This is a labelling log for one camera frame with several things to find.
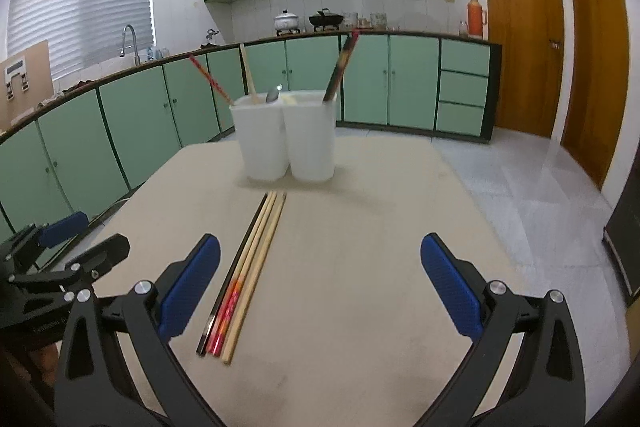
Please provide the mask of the dark cabinet at right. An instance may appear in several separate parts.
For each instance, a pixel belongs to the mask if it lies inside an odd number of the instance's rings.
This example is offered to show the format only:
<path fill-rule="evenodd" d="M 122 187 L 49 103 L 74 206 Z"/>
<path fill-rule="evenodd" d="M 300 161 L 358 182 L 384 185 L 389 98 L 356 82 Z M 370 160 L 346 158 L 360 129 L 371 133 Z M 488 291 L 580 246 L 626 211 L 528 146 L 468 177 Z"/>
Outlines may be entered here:
<path fill-rule="evenodd" d="M 620 267 L 628 305 L 639 297 L 639 166 L 631 169 L 622 195 L 605 225 L 605 244 Z"/>

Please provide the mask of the black wok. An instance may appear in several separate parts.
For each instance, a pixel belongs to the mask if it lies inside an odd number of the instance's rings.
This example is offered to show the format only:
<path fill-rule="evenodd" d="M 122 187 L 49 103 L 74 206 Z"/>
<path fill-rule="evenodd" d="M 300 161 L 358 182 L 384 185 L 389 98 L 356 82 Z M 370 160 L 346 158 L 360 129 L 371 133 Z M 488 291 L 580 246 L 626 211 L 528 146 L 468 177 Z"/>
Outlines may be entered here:
<path fill-rule="evenodd" d="M 344 16 L 331 12 L 329 9 L 322 9 L 308 17 L 314 32 L 339 30 L 343 23 Z"/>

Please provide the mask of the green lower kitchen cabinets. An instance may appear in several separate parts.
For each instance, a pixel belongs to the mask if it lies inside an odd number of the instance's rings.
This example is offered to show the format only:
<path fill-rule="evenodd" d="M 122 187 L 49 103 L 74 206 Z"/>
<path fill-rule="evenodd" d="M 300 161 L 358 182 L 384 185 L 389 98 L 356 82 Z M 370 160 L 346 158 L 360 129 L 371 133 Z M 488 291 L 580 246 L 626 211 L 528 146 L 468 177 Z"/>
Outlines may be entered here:
<path fill-rule="evenodd" d="M 324 90 L 346 37 L 288 36 L 245 45 L 256 91 Z M 190 53 L 234 98 L 247 94 L 238 44 Z M 190 54 L 91 81 L 37 110 L 1 140 L 1 234 L 94 217 L 185 146 L 232 130 L 229 106 Z M 338 122 L 487 142 L 501 49 L 424 32 L 364 32 L 346 68 Z"/>

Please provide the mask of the orange thermos flask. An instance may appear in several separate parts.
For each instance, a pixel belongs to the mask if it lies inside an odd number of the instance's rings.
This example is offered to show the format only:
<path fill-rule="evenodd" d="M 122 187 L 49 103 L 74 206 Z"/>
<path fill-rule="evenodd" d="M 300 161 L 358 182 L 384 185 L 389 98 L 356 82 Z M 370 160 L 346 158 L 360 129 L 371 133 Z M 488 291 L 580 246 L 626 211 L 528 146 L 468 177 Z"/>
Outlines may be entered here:
<path fill-rule="evenodd" d="M 480 0 L 470 0 L 466 10 L 468 11 L 468 35 L 482 38 L 484 36 L 484 27 L 487 24 L 483 5 L 480 4 Z"/>

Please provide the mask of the dark chopstick patterned end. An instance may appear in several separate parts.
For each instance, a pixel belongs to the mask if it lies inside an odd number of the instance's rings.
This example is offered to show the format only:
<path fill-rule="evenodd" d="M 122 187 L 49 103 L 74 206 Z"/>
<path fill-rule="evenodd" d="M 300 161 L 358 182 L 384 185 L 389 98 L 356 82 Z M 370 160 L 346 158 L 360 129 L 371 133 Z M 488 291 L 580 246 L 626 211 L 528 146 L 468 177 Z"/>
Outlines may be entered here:
<path fill-rule="evenodd" d="M 262 200 L 260 201 L 254 216 L 252 218 L 252 221 L 250 221 L 250 224 L 248 225 L 246 232 L 242 238 L 242 241 L 240 243 L 240 246 L 238 248 L 238 251 L 235 253 L 233 260 L 231 261 L 230 265 L 229 265 L 229 270 L 226 274 L 226 277 L 224 278 L 224 281 L 222 282 L 220 289 L 218 291 L 218 296 L 215 300 L 215 303 L 213 305 L 212 311 L 210 311 L 209 313 L 209 317 L 207 319 L 207 323 L 203 329 L 202 335 L 200 340 L 198 340 L 198 347 L 196 347 L 196 354 L 200 357 L 200 358 L 204 358 L 206 355 L 206 346 L 207 343 L 209 342 L 210 337 L 212 337 L 212 332 L 214 329 L 214 324 L 215 324 L 215 320 L 218 317 L 218 314 L 222 308 L 222 303 L 224 302 L 224 297 L 226 297 L 227 295 L 227 291 L 229 289 L 229 286 L 231 284 L 231 280 L 234 274 L 234 271 L 236 269 L 236 267 L 238 266 L 239 262 L 240 262 L 240 258 L 242 255 L 242 252 L 244 251 L 244 247 L 246 246 L 248 240 L 250 239 L 250 234 L 252 234 L 254 226 L 256 225 L 256 222 L 258 220 L 258 218 L 260 217 L 260 213 L 262 212 L 262 207 L 264 207 L 265 202 L 267 200 L 268 194 L 265 193 L 264 196 L 262 196 Z"/>

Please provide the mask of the cardboard box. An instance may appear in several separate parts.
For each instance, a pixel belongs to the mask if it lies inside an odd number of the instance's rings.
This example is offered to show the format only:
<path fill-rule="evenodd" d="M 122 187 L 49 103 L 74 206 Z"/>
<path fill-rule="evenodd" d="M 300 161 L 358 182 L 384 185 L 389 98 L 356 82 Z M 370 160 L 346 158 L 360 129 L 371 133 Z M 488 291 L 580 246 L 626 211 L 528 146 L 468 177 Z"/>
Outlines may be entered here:
<path fill-rule="evenodd" d="M 1 63 L 1 130 L 8 131 L 53 95 L 47 40 L 9 57 Z"/>

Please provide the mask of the wooden door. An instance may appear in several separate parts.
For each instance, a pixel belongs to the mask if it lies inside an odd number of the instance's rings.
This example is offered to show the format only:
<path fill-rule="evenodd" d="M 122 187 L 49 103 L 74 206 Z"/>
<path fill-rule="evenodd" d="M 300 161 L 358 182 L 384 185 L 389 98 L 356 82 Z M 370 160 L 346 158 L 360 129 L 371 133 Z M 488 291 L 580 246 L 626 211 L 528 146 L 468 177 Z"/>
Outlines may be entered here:
<path fill-rule="evenodd" d="M 502 46 L 496 125 L 549 138 L 562 80 L 562 0 L 487 1 L 488 38 Z"/>
<path fill-rule="evenodd" d="M 622 127 L 629 75 L 625 0 L 573 0 L 574 66 L 561 144 L 602 187 Z"/>

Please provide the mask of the white cooking pot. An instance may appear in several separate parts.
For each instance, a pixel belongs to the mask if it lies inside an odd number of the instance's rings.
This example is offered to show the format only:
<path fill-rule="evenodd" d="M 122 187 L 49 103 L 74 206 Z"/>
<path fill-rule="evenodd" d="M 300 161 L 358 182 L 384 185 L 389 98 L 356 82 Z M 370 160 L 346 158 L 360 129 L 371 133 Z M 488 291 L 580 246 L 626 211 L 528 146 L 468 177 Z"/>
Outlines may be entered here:
<path fill-rule="evenodd" d="M 288 10 L 273 17 L 273 28 L 277 36 L 297 35 L 300 33 L 299 17 Z"/>

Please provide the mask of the bamboo chopstick red floral end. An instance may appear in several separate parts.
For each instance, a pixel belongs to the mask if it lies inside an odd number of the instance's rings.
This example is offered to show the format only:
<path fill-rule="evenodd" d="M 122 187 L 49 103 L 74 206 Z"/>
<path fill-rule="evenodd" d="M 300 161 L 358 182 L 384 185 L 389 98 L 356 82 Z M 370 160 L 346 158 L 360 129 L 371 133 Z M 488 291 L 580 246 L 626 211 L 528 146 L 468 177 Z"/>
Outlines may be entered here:
<path fill-rule="evenodd" d="M 257 244 L 262 237 L 262 231 L 264 231 L 276 198 L 276 191 L 271 191 L 267 194 L 265 202 L 260 207 L 257 220 L 250 228 L 250 235 L 242 248 L 240 259 L 232 272 L 231 281 L 224 294 L 221 311 L 214 322 L 213 334 L 210 336 L 206 346 L 206 352 L 214 357 L 221 355 L 236 304 L 240 299 L 246 273 L 250 269 Z"/>

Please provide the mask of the white double utensil holder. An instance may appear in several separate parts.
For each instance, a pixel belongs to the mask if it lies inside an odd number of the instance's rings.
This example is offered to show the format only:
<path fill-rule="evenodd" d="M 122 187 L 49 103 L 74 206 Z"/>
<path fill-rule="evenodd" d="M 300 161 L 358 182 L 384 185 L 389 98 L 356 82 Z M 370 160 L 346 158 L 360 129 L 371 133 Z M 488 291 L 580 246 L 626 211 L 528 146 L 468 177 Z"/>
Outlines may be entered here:
<path fill-rule="evenodd" d="M 286 174 L 302 182 L 326 182 L 335 171 L 336 102 L 317 90 L 301 93 L 305 102 L 284 105 L 280 98 L 259 104 L 249 95 L 231 107 L 236 141 L 250 179 L 274 182 Z"/>

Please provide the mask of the bamboo chopstick orange red end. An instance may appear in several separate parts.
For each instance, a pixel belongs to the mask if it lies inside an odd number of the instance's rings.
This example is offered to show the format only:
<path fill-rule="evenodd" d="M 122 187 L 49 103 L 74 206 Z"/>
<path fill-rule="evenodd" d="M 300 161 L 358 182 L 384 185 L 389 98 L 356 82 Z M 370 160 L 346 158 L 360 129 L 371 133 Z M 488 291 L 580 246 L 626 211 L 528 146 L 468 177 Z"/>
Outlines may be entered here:
<path fill-rule="evenodd" d="M 257 244 L 252 263 L 250 264 L 250 269 L 248 269 L 246 273 L 246 279 L 244 280 L 240 299 L 236 304 L 230 327 L 228 329 L 226 339 L 224 340 L 224 347 L 222 347 L 220 355 L 220 359 L 224 364 L 229 365 L 232 361 L 234 351 L 240 337 L 242 325 L 244 323 L 248 307 L 250 306 L 250 300 L 253 298 L 260 273 L 262 273 L 262 267 L 264 266 L 269 253 L 273 236 L 274 233 L 276 233 L 285 202 L 286 193 L 277 192 L 276 202 L 271 209 L 264 231 L 262 231 L 262 237 L 259 239 L 259 243 Z"/>

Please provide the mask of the white plastic fork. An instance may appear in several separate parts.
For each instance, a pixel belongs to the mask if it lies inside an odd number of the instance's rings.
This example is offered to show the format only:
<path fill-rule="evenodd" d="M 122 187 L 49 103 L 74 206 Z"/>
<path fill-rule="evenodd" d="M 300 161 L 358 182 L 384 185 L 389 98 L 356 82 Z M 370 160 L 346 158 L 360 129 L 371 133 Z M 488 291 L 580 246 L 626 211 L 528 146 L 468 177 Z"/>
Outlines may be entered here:
<path fill-rule="evenodd" d="M 305 97 L 301 93 L 286 92 L 279 96 L 284 105 L 299 105 L 305 102 Z"/>

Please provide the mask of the chrome sink faucet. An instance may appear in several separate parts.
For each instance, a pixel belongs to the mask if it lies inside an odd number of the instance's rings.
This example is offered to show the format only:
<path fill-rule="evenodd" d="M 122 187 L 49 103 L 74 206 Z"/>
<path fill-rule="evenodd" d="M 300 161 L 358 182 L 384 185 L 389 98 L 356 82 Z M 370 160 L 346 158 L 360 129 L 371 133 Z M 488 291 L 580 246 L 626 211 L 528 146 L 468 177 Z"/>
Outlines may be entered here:
<path fill-rule="evenodd" d="M 132 56 L 134 57 L 134 66 L 140 66 L 141 60 L 139 55 L 137 35 L 136 31 L 134 30 L 134 26 L 132 26 L 131 24 L 127 24 L 124 28 L 122 28 L 122 41 L 120 42 L 118 56 L 120 58 L 124 58 L 128 51 L 132 52 Z"/>

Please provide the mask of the metal spoon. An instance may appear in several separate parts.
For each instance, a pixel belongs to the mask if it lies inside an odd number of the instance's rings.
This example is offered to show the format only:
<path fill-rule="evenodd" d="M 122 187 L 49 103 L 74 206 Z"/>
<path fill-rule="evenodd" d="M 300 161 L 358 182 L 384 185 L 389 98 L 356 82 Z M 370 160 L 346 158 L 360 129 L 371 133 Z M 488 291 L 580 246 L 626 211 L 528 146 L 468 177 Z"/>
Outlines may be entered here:
<path fill-rule="evenodd" d="M 265 102 L 272 103 L 277 101 L 281 91 L 282 91 L 282 86 L 280 84 L 278 84 L 277 87 L 270 89 L 266 95 Z"/>

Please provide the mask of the plain bamboo chopstick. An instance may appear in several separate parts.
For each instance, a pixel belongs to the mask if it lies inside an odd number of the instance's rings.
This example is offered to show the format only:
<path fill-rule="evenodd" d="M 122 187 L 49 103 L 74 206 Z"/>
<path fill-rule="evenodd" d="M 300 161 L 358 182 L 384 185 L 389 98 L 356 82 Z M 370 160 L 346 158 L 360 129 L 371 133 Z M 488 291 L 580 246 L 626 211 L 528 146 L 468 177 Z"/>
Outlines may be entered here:
<path fill-rule="evenodd" d="M 258 98 L 257 91 L 255 88 L 255 83 L 254 83 L 252 71 L 250 70 L 250 63 L 248 62 L 248 57 L 247 57 L 244 43 L 241 42 L 239 44 L 239 50 L 240 50 L 242 65 L 245 72 L 245 80 L 246 80 L 248 94 L 250 95 L 250 99 L 252 100 L 253 104 L 259 104 L 260 100 Z"/>

